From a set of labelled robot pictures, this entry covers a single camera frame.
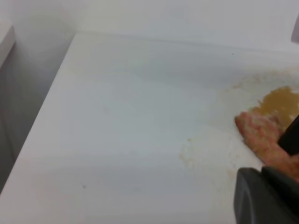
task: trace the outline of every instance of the white wall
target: white wall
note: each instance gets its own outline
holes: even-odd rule
[[[298,13],[297,0],[0,0],[17,41],[0,73],[12,147],[18,154],[76,29],[299,52]]]
[[[30,131],[75,33],[80,7],[75,0],[68,1],[68,12],[65,2],[0,0],[0,18],[13,23],[16,36],[16,45],[0,72],[3,123],[15,154]]]
[[[297,0],[88,0],[79,29],[267,50],[290,43]]]

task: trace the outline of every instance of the white surface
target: white surface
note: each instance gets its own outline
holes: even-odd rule
[[[0,0],[0,19],[14,25],[16,45],[0,73],[4,126],[17,156],[76,31],[61,0]]]
[[[261,165],[234,115],[296,86],[298,61],[77,34],[0,196],[0,222],[233,223],[236,170]],[[268,80],[230,88],[256,73]]]
[[[80,31],[299,52],[299,46],[291,43],[299,13],[297,0],[84,2]]]
[[[76,30],[299,52],[297,0],[0,0],[17,45],[0,100],[18,154]]]
[[[14,29],[8,22],[0,21],[0,67],[8,56],[15,42]]]

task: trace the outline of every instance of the black object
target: black object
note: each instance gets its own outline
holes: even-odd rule
[[[299,224],[299,184],[270,167],[238,170],[237,224]]]
[[[299,153],[299,116],[296,117],[285,133],[280,137],[278,144],[289,155]]]

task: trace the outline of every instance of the white countertop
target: white countertop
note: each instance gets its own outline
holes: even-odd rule
[[[234,115],[296,86],[298,62],[76,34],[0,196],[0,223],[233,223],[236,171],[261,166]]]

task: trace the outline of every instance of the food residue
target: food residue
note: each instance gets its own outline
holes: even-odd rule
[[[254,109],[261,115],[277,113],[284,130],[299,114],[299,93],[289,86],[279,87],[267,94]]]

